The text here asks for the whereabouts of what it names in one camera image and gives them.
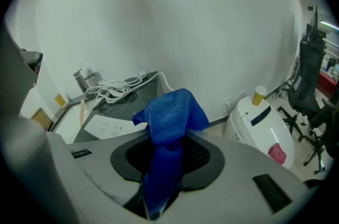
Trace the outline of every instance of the blue towel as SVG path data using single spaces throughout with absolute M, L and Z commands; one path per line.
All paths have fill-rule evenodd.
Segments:
M 209 126 L 208 119 L 191 92 L 186 89 L 169 92 L 151 100 L 132 118 L 134 125 L 147 122 L 155 146 L 143 188 L 148 213 L 164 207 L 182 177 L 180 139 L 185 129 L 200 130 Z

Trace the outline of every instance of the white cable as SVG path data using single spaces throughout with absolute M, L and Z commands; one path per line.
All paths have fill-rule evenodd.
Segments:
M 172 89 L 170 85 L 168 84 L 167 78 L 163 73 L 161 72 L 156 73 L 149 80 L 143 83 L 142 78 L 145 78 L 146 73 L 144 71 L 141 71 L 139 73 L 139 76 L 133 76 L 133 77 L 128 78 L 128 79 L 135 78 L 133 81 L 126 82 L 125 80 L 102 80 L 98 82 L 98 86 L 92 86 L 88 88 L 86 91 L 87 93 L 97 94 L 89 110 L 92 110 L 94 108 L 94 107 L 92 108 L 92 105 L 96 102 L 98 98 L 101 98 L 101 99 L 104 98 L 106 102 L 110 104 L 116 103 L 120 101 L 121 99 L 125 98 L 131 92 L 136 91 L 140 87 L 148 84 L 158 75 L 162 75 L 167 88 L 170 91 L 174 91 L 174 89 Z

